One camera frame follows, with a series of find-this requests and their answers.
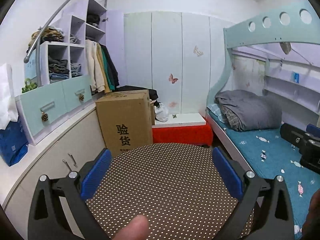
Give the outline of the person's right hand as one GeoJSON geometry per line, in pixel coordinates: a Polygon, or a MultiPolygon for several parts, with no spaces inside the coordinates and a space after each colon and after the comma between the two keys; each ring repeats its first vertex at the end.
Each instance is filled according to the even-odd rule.
{"type": "Polygon", "coordinates": [[[317,190],[309,205],[306,221],[302,227],[302,239],[319,239],[319,219],[320,219],[320,191],[317,190]]]}

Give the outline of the person's left hand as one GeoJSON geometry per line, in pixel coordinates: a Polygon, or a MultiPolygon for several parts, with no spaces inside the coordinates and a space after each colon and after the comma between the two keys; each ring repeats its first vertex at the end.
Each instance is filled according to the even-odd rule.
{"type": "Polygon", "coordinates": [[[149,234],[147,217],[138,215],[115,235],[114,240],[146,240],[149,234]]]}

